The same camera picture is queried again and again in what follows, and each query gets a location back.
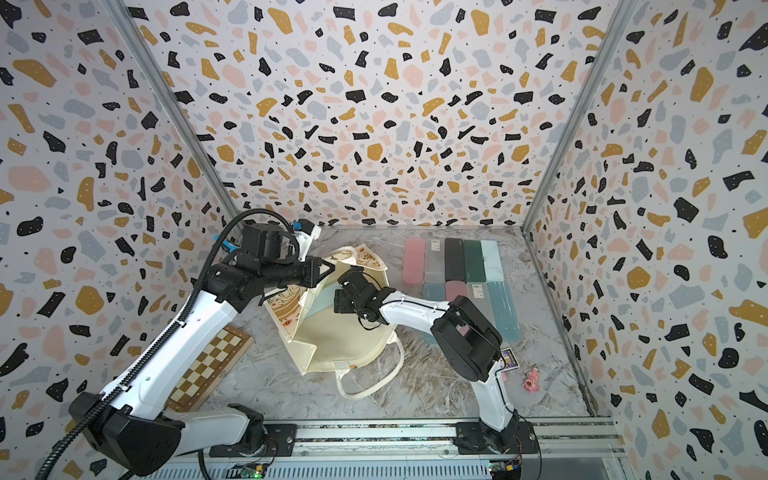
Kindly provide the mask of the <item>black pencil case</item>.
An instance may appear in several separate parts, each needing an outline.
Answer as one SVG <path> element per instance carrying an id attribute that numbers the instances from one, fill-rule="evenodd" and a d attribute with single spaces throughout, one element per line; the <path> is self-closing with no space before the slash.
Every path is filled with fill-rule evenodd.
<path id="1" fill-rule="evenodd" d="M 465 255 L 463 240 L 446 238 L 444 240 L 445 281 L 466 281 Z"/>

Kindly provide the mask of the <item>teal translucent pencil case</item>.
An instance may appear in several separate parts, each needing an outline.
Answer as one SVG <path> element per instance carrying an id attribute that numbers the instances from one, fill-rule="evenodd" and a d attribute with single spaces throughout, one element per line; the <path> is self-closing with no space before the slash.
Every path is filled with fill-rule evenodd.
<path id="1" fill-rule="evenodd" d="M 505 342 L 516 344 L 521 340 L 521 331 L 507 284 L 492 281 L 487 283 L 487 288 L 496 329 Z"/>

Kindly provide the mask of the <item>translucent grey pencil case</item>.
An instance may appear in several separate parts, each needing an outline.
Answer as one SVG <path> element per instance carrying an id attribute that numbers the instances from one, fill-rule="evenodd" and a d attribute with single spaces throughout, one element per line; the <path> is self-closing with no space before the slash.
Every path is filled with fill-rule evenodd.
<path id="1" fill-rule="evenodd" d="M 445 254 L 443 239 L 432 238 L 425 240 L 424 281 L 426 283 L 445 282 Z"/>

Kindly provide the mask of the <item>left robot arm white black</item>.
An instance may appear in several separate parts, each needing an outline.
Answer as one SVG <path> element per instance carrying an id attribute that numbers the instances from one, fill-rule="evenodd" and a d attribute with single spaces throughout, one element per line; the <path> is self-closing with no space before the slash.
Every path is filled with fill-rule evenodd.
<path id="1" fill-rule="evenodd" d="M 80 393 L 69 407 L 76 425 L 98 452 L 136 476 L 159 470 L 173 457 L 227 446 L 237 454 L 265 444 L 262 414 L 241 404 L 219 411 L 174 414 L 166 403 L 210 341 L 255 298 L 275 288 L 316 287 L 334 266 L 309 256 L 291 263 L 218 263 L 196 287 L 198 295 L 148 349 L 98 394 Z"/>

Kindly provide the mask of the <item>cream floral canvas bag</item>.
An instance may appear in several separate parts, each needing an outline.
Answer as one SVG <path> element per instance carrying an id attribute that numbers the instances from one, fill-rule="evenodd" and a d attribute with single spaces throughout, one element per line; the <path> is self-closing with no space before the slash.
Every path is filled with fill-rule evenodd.
<path id="1" fill-rule="evenodd" d="M 341 247 L 325 259 L 336 270 L 317 287 L 289 286 L 266 300 L 264 307 L 301 374 L 332 372 L 342 397 L 361 400 L 394 380 L 403 366 L 405 352 L 395 329 L 386 325 L 363 327 L 356 314 L 337 314 L 330 308 L 312 316 L 308 312 L 315 296 L 326 287 L 338 285 L 337 279 L 350 267 L 362 267 L 381 287 L 389 285 L 388 267 L 365 244 Z M 376 360 L 389 345 L 395 345 L 399 352 L 393 369 L 364 390 L 346 391 L 342 383 L 344 376 Z"/>

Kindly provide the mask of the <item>clear frosted pencil case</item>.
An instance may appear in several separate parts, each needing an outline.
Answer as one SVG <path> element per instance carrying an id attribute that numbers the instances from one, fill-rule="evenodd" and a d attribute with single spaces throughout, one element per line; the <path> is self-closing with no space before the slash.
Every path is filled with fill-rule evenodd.
<path id="1" fill-rule="evenodd" d="M 485 282 L 470 282 L 467 284 L 467 288 L 470 300 L 485 318 L 494 325 L 493 308 L 487 284 Z"/>

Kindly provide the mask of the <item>sage green pencil case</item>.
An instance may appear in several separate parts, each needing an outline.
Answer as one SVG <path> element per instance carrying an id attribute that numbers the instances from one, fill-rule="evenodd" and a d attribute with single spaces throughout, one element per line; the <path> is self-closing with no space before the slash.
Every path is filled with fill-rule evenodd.
<path id="1" fill-rule="evenodd" d="M 312 316 L 321 312 L 327 308 L 333 309 L 335 292 L 340 287 L 338 285 L 329 286 L 322 289 L 314 298 L 314 301 L 309 309 L 308 315 Z"/>

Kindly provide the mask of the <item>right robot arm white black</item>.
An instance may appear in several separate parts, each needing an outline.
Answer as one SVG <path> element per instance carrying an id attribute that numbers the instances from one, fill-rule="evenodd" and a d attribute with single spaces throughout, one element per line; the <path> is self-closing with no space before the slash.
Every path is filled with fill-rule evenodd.
<path id="1" fill-rule="evenodd" d="M 448 364 L 470 382 L 479 419 L 456 424 L 453 443 L 461 454 L 539 451 L 532 425 L 508 401 L 502 379 L 502 337 L 469 298 L 415 298 L 392 287 L 378 287 L 360 267 L 343 273 L 338 284 L 336 313 L 354 313 L 365 323 L 404 326 L 430 334 Z"/>

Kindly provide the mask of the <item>dark green book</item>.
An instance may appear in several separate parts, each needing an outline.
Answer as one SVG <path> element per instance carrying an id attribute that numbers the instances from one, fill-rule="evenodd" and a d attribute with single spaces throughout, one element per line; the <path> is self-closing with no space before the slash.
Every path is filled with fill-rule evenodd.
<path id="1" fill-rule="evenodd" d="M 467 283 L 486 281 L 482 244 L 479 240 L 464 240 L 464 268 Z"/>

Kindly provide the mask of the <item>light mint pencil case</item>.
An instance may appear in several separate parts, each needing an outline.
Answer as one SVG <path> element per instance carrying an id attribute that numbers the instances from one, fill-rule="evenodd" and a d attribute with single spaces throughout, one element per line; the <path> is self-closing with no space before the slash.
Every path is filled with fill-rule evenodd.
<path id="1" fill-rule="evenodd" d="M 481 240 L 484 271 L 487 282 L 503 282 L 505 275 L 497 241 Z"/>

